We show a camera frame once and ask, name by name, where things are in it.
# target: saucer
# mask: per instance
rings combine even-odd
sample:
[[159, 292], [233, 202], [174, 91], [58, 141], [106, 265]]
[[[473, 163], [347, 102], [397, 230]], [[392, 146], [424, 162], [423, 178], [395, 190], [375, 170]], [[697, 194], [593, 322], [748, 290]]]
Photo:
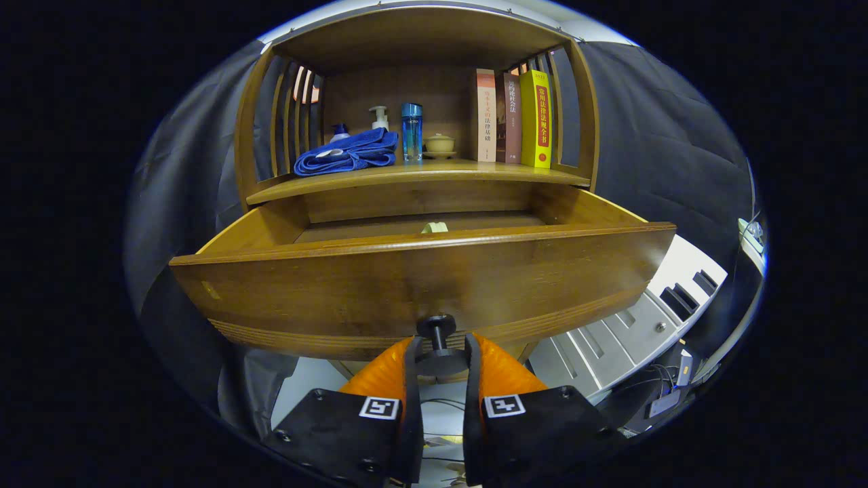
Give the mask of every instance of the saucer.
[[434, 158], [434, 159], [446, 159], [448, 157], [452, 157], [452, 156], [458, 154], [458, 152], [457, 151], [425, 151], [422, 154], [426, 155], [428, 157]]

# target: book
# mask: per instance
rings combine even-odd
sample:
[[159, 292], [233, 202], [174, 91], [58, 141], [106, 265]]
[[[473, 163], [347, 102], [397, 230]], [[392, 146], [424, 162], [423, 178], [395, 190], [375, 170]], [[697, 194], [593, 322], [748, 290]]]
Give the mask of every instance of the book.
[[496, 159], [519, 164], [522, 157], [522, 89], [518, 76], [502, 73], [496, 79]]
[[473, 74], [473, 108], [471, 118], [473, 157], [479, 162], [494, 162], [496, 127], [494, 70], [477, 69]]
[[551, 94], [549, 75], [528, 69], [522, 87], [522, 164], [551, 168]]

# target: red label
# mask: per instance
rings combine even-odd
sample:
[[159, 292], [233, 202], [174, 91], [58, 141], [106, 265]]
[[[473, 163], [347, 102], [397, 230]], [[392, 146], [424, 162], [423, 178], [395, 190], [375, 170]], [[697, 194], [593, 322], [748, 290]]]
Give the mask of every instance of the red label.
[[549, 146], [549, 89], [536, 86], [536, 120], [538, 129], [536, 143], [547, 148]]

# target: wooden cabinet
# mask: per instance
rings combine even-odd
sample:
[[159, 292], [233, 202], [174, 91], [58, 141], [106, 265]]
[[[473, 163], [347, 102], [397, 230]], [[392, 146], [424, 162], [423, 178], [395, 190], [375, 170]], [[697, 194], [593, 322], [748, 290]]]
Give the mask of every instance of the wooden cabinet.
[[[566, 50], [570, 66], [558, 66], [559, 76], [575, 78], [582, 107], [581, 127], [564, 128], [558, 100], [566, 94], [552, 87], [552, 169], [466, 159], [405, 166], [399, 158], [387, 168], [292, 173], [294, 158], [327, 140], [325, 124], [365, 130], [367, 108], [386, 104], [397, 131], [401, 102], [424, 101], [425, 134], [449, 133], [467, 157], [464, 72], [550, 60], [552, 49]], [[276, 87], [264, 90], [266, 73], [281, 60]], [[271, 161], [260, 170], [272, 173], [262, 180], [254, 121], [265, 106]], [[557, 149], [563, 137], [581, 137], [569, 164]], [[575, 40], [563, 33], [439, 7], [326, 22], [278, 40], [253, 67], [235, 132], [246, 214], [170, 265], [230, 340], [347, 361], [346, 374], [361, 364], [349, 361], [376, 357], [436, 313], [456, 318], [452, 347], [475, 331], [526, 356], [540, 339], [635, 303], [673, 238], [672, 224], [647, 222], [592, 193], [598, 148], [593, 82]], [[420, 234], [430, 221], [445, 222], [449, 232]]]

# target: open drawer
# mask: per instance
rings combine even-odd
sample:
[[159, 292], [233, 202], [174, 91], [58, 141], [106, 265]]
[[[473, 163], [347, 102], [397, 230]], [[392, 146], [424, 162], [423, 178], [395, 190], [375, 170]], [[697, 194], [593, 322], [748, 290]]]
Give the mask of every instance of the open drawer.
[[[428, 221], [449, 232], [420, 234]], [[456, 318], [511, 347], [632, 305], [675, 226], [649, 223], [569, 185], [418, 181], [269, 201], [170, 263], [234, 342], [302, 356], [370, 360]]]

